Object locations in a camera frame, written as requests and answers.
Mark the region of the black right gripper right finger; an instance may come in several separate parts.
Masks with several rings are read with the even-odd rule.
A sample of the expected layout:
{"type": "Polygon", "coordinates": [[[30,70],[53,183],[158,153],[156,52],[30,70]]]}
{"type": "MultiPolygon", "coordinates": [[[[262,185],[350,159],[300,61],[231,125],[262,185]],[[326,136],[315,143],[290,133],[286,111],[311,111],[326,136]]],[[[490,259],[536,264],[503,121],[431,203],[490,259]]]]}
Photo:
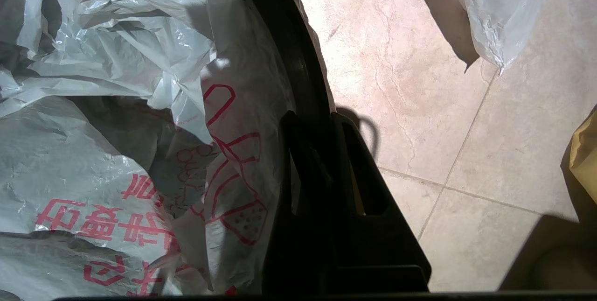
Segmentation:
{"type": "Polygon", "coordinates": [[[335,294],[428,292],[431,265],[356,125],[333,113],[339,144],[335,294]]]}

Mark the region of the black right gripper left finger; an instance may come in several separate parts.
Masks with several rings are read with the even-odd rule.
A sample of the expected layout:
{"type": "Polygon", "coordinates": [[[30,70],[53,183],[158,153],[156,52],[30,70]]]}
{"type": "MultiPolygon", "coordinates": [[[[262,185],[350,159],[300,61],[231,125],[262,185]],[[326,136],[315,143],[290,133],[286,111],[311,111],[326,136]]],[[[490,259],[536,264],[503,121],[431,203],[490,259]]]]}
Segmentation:
{"type": "Polygon", "coordinates": [[[321,294],[339,264],[343,195],[331,115],[281,119],[282,183],[263,265],[264,294],[321,294]]]}

